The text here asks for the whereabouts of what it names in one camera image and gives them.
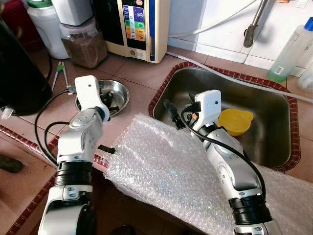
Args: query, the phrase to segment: yellow cup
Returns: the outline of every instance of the yellow cup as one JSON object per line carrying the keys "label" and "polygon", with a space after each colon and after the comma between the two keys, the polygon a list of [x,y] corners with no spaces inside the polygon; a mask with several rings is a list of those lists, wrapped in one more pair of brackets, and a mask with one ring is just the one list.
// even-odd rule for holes
{"label": "yellow cup", "polygon": [[249,111],[225,109],[220,114],[218,126],[223,126],[231,136],[239,136],[250,128],[252,120],[253,114]]}

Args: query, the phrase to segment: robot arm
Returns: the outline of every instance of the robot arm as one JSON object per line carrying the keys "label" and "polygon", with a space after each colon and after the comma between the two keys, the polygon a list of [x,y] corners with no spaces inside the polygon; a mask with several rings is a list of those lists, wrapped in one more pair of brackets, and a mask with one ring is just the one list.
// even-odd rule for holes
{"label": "robot arm", "polygon": [[264,188],[255,170],[239,155],[244,155],[241,144],[223,128],[215,124],[221,113],[221,92],[217,90],[206,91],[195,96],[195,109],[192,120],[184,124],[203,137],[203,147],[207,152],[209,161],[214,166],[218,175],[221,188],[233,210],[235,220],[234,232],[236,235],[282,235],[276,220],[271,218],[270,212],[265,204],[263,195]]}
{"label": "robot arm", "polygon": [[95,234],[91,168],[95,145],[109,109],[101,102],[94,76],[75,79],[81,113],[69,125],[58,144],[57,173],[39,227],[39,235]]}

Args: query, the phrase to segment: display screen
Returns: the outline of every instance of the display screen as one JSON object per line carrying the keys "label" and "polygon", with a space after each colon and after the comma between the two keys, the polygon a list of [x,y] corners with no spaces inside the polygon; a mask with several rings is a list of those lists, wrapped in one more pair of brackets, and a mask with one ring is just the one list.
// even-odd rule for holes
{"label": "display screen", "polygon": [[144,42],[145,17],[143,8],[123,5],[123,10],[127,38]]}

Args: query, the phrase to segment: metal bowl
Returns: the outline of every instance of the metal bowl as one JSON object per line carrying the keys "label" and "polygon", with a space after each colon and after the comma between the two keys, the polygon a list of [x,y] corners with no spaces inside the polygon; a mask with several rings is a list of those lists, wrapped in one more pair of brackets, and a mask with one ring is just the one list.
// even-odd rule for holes
{"label": "metal bowl", "polygon": [[[129,91],[122,83],[113,80],[100,80],[99,88],[101,100],[110,110],[110,117],[117,115],[127,105],[129,101]],[[106,103],[106,101],[108,101],[106,97],[108,96],[110,97],[110,102]],[[81,106],[77,96],[75,105],[80,111]]]}

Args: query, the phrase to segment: bubble wrap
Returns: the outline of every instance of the bubble wrap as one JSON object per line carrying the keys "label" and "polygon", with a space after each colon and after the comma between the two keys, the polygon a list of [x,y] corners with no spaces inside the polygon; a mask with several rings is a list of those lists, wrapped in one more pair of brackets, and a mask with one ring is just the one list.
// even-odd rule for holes
{"label": "bubble wrap", "polygon": [[[137,115],[114,146],[105,177],[124,194],[209,235],[234,234],[231,208],[199,140]],[[283,234],[311,235],[313,184],[258,168],[267,186],[267,205]]]}

